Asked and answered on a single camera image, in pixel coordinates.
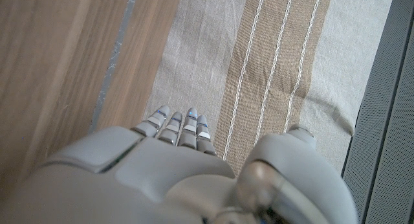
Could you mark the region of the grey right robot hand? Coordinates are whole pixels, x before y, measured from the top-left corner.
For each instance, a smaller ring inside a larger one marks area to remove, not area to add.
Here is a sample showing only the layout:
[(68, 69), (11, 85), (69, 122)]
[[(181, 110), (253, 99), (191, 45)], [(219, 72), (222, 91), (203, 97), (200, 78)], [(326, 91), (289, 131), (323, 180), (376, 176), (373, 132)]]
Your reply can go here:
[(357, 223), (352, 195), (305, 127), (262, 136), (239, 174), (207, 120), (167, 106), (57, 151), (1, 204), (2, 223)]

